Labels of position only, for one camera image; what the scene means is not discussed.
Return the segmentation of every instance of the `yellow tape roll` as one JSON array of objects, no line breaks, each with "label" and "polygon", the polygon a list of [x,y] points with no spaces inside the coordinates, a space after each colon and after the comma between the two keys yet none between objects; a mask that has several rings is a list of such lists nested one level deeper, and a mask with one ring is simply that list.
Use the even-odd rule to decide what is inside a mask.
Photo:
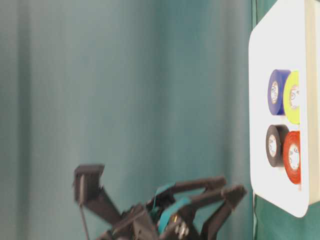
[{"label": "yellow tape roll", "polygon": [[300,124],[299,73],[293,71],[288,76],[283,90],[283,108],[288,120]]}]

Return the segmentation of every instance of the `green fabric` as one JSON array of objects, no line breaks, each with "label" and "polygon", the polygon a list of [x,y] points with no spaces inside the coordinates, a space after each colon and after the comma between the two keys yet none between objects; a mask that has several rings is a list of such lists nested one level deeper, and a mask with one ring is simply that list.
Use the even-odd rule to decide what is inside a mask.
[{"label": "green fabric", "polygon": [[[275,0],[257,0],[257,22],[275,3]],[[252,19],[255,17],[254,5]],[[320,203],[309,206],[306,216],[296,218],[256,196],[254,199],[254,239],[255,240],[315,240],[319,239]]]},{"label": "green fabric", "polygon": [[[251,28],[249,0],[0,1],[0,238],[85,239],[73,171],[102,163],[120,211],[165,183],[244,184],[218,240],[251,239]],[[85,214],[91,239],[109,227]]]},{"label": "green fabric", "polygon": [[180,208],[182,208],[185,205],[188,205],[191,202],[191,199],[187,196],[182,197],[178,201],[176,201],[174,204],[172,204],[170,207],[168,207],[162,214],[159,220],[159,226],[158,231],[160,234],[164,232],[166,229],[168,222],[170,220],[170,217],[172,214],[176,213]]}]

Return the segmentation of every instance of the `black plastic part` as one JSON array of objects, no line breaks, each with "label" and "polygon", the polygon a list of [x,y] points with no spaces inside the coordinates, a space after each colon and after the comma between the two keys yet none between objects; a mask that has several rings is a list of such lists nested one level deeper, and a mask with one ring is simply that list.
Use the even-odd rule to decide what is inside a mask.
[{"label": "black plastic part", "polygon": [[80,165],[74,171],[74,198],[111,225],[121,220],[121,215],[103,187],[100,176],[103,165]]},{"label": "black plastic part", "polygon": [[[155,196],[159,215],[176,201],[174,194],[201,188],[205,191],[191,196],[191,202],[177,211],[178,220],[169,222],[159,235],[157,221],[151,218],[150,212],[154,198],[144,205],[134,205],[120,215],[103,187],[100,187],[99,179],[103,170],[103,165],[81,165],[74,171],[75,200],[112,224],[112,228],[97,240],[181,240],[177,229],[183,225],[188,228],[184,240],[216,240],[219,229],[246,194],[242,185],[223,189],[226,184],[223,176],[177,182]],[[193,224],[197,210],[219,201],[223,201],[222,205],[206,220],[199,234]]]},{"label": "black plastic part", "polygon": [[[76,202],[85,204],[98,196],[100,191],[100,176],[104,168],[104,165],[95,164],[80,165],[74,170],[74,199]],[[82,189],[81,179],[83,179],[84,184]]]}]

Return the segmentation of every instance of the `blue tape roll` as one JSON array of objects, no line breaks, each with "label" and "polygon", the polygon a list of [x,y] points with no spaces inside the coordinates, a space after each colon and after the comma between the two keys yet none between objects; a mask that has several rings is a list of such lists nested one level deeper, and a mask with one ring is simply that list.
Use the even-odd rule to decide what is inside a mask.
[{"label": "blue tape roll", "polygon": [[268,105],[272,115],[285,115],[283,95],[289,70],[276,69],[271,73],[268,86]]}]

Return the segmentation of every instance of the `white board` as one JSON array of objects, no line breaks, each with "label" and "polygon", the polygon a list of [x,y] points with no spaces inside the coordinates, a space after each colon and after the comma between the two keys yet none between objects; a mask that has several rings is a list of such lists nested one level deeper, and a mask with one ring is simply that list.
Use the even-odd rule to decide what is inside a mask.
[{"label": "white board", "polygon": [[[316,0],[278,0],[249,40],[252,188],[257,195],[296,217],[303,217],[308,206],[320,200],[319,14],[320,3]],[[299,72],[300,125],[269,111],[268,84],[275,69]],[[268,162],[266,133],[270,125],[278,124],[300,131],[301,184],[293,184],[284,167],[271,167]]]}]

